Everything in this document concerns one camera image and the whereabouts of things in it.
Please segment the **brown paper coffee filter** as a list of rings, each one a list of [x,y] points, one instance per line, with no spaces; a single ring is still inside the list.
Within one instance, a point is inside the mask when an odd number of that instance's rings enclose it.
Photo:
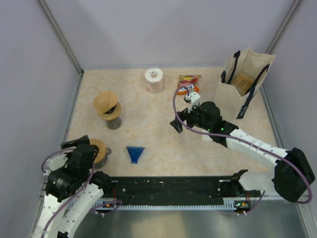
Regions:
[[[104,112],[118,103],[117,95],[113,91],[102,91],[94,98],[94,108],[98,114],[103,115]]]

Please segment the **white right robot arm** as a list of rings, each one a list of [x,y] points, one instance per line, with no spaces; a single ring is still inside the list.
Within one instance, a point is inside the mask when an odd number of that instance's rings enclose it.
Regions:
[[[192,109],[174,111],[170,122],[178,133],[186,128],[201,128],[201,135],[213,142],[248,155],[269,169],[268,173],[244,172],[231,184],[232,192],[243,196],[249,190],[273,190],[289,202],[308,204],[313,198],[311,184],[316,177],[305,153],[294,147],[278,148],[253,138],[237,125],[223,120],[215,103],[207,101]]]

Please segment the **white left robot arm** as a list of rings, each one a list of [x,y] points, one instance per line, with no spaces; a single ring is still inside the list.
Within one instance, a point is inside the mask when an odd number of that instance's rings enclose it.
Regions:
[[[87,135],[60,145],[41,165],[47,176],[44,202],[33,238],[71,238],[102,196],[112,192],[110,176],[99,171],[111,150]]]

